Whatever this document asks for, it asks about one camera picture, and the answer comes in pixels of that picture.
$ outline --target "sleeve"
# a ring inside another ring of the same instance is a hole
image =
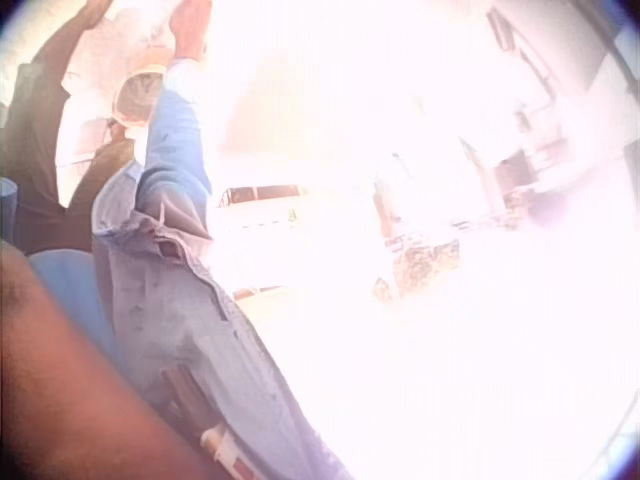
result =
[[[149,127],[136,209],[169,227],[208,238],[211,184],[204,169],[197,113],[200,84],[198,62],[179,59],[169,66]]]

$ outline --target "denim shirt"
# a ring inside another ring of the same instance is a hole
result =
[[[144,171],[135,163],[123,169],[94,207],[99,289],[130,380],[161,404],[160,371],[185,363],[274,478],[349,478],[249,320],[212,278],[215,267],[205,266],[211,187],[197,113],[199,76],[191,60],[169,67]]]

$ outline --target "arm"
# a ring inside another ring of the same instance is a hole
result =
[[[205,479],[196,454],[2,244],[2,439],[31,478]]]
[[[184,0],[171,17],[175,59],[165,76],[149,128],[145,172],[136,208],[170,227],[207,237],[211,185],[204,170],[197,92],[199,59],[211,15],[210,0]]]

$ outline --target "skin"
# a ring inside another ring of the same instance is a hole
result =
[[[73,40],[111,4],[90,0],[38,55],[68,60]],[[171,19],[176,57],[200,59],[211,1]],[[52,65],[58,74],[59,65]],[[3,455],[28,478],[205,479],[211,469],[74,328],[16,249],[0,251]]]

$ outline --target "hand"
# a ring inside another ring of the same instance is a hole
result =
[[[80,15],[87,22],[87,29],[95,28],[100,23],[112,3],[113,0],[87,0],[80,10]]]
[[[176,38],[176,57],[200,60],[212,5],[211,0],[182,0],[176,7],[169,21],[169,28]]]

